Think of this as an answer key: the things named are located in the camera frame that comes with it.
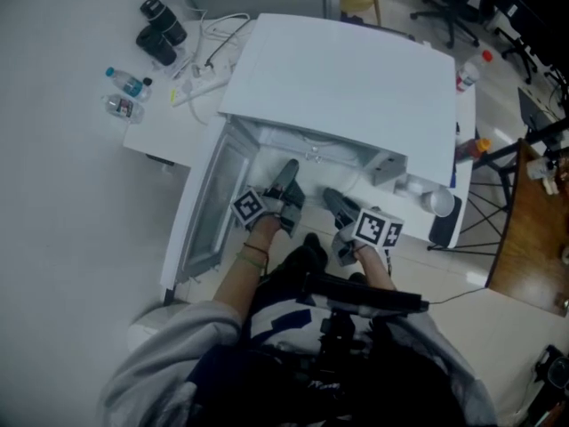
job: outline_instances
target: gray sleeve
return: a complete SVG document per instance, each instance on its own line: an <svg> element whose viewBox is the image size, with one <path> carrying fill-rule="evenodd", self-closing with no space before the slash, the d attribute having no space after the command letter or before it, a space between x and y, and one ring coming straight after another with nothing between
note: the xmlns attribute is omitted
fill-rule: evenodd
<svg viewBox="0 0 569 427"><path fill-rule="evenodd" d="M208 350L236 344L240 333L229 306L188 306L117 369L100 395L99 425L183 425L196 389L188 375Z"/></svg>
<svg viewBox="0 0 569 427"><path fill-rule="evenodd" d="M440 332L428 313L409 315L406 319L394 321L389 328L396 342L431 357L446 371L468 425L497 424L492 399L486 387L476 378L474 369Z"/></svg>

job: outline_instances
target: bracelet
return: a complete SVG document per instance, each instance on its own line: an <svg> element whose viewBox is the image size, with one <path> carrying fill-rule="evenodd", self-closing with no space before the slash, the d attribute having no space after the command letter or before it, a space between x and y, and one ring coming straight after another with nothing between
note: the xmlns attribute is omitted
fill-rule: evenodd
<svg viewBox="0 0 569 427"><path fill-rule="evenodd" d="M256 261L252 260L251 258L247 258L243 254L241 254L241 252L239 252L237 254L237 259L247 261L247 262L249 262L249 264L255 266L257 269L261 269L261 270L265 269L265 264L261 264L260 262L256 262Z"/></svg>
<svg viewBox="0 0 569 427"><path fill-rule="evenodd" d="M246 256L243 256L241 253L238 253L237 257L241 258L244 261L251 263L253 266L258 267L259 269L264 269L265 275L267 275L267 272L268 272L268 253L265 250L263 250L262 248L258 248L256 246L249 245L246 242L243 243L243 246L246 246L247 248L251 248L253 250L257 250L258 252L263 253L265 255L265 258L266 258L265 259L265 265L261 266L258 262L254 262L254 261L248 259Z"/></svg>

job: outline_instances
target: water bottle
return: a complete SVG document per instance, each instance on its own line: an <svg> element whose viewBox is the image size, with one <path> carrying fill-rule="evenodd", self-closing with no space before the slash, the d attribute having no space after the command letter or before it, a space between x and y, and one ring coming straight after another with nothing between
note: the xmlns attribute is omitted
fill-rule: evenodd
<svg viewBox="0 0 569 427"><path fill-rule="evenodd" d="M133 100L129 100L118 93L101 97L105 109L111 116L122 118L129 124L139 124L144 117L144 108Z"/></svg>
<svg viewBox="0 0 569 427"><path fill-rule="evenodd" d="M557 170L557 160L548 157L537 158L526 165L527 176L533 181L553 177Z"/></svg>
<svg viewBox="0 0 569 427"><path fill-rule="evenodd" d="M478 160L484 152L487 152L492 147L492 141L486 138L469 139L457 146L454 150L454 161L456 164L463 161Z"/></svg>
<svg viewBox="0 0 569 427"><path fill-rule="evenodd" d="M456 90L459 93L467 90L482 76L483 71L492 61L492 53L483 51L482 55L477 54L462 65L456 72Z"/></svg>
<svg viewBox="0 0 569 427"><path fill-rule="evenodd" d="M136 98L138 101L146 101L150 98L151 91L136 77L120 69L107 68L105 74L111 78L113 84L126 94Z"/></svg>

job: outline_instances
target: hand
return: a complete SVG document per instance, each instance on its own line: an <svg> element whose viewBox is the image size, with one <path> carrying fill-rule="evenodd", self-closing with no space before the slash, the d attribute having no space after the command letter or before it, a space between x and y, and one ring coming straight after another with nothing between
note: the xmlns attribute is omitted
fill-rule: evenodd
<svg viewBox="0 0 569 427"><path fill-rule="evenodd" d="M376 256L378 256L377 252L375 250L373 250L373 248L371 248L370 246L367 246L366 244L364 244L362 242L355 241L352 244L352 246L354 248L354 256L360 262L364 262L364 260L369 261L370 259L373 259Z"/></svg>
<svg viewBox="0 0 569 427"><path fill-rule="evenodd" d="M247 243L268 251L273 237L281 229L281 222L275 215L265 215L255 223Z"/></svg>

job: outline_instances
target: orange object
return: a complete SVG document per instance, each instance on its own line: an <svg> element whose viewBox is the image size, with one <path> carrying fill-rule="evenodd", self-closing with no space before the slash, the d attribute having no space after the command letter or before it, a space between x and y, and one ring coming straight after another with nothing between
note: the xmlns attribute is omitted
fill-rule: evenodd
<svg viewBox="0 0 569 427"><path fill-rule="evenodd" d="M482 52L482 57L484 57L484 60L486 61L492 61L493 59L492 53L490 51Z"/></svg>
<svg viewBox="0 0 569 427"><path fill-rule="evenodd" d="M486 138L469 139L454 151L454 161L461 163L468 160L478 160L492 146L492 141Z"/></svg>
<svg viewBox="0 0 569 427"><path fill-rule="evenodd" d="M477 140L477 148L481 152L486 152L492 147L492 141L486 138Z"/></svg>

